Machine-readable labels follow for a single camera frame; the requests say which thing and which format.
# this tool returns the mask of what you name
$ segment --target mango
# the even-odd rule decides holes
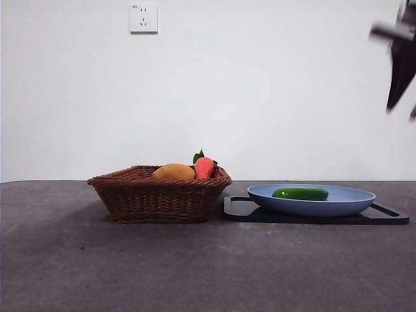
[[[185,164],[165,164],[153,173],[153,177],[161,179],[194,179],[195,171]]]

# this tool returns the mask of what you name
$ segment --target orange carrot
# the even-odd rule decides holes
[[[195,178],[204,179],[210,177],[214,172],[214,167],[217,162],[213,161],[209,157],[205,157],[203,151],[194,155],[194,164],[195,164]]]
[[[201,157],[195,163],[196,179],[210,177],[214,172],[214,162],[211,158]]]

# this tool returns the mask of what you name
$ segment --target blue plate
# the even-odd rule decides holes
[[[328,199],[326,201],[314,201],[272,197],[273,192],[282,187],[326,189]],[[365,190],[317,184],[263,184],[247,188],[247,193],[253,202],[265,209],[300,216],[354,215],[368,208],[376,198],[376,195]]]

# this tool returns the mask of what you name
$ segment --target outlet plate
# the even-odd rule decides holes
[[[157,33],[157,5],[137,3],[130,6],[130,33]]]

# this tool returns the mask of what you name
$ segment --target green cucumber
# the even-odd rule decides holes
[[[328,191],[323,188],[315,187],[284,187],[278,188],[272,197],[287,198],[290,200],[320,200],[328,198]]]

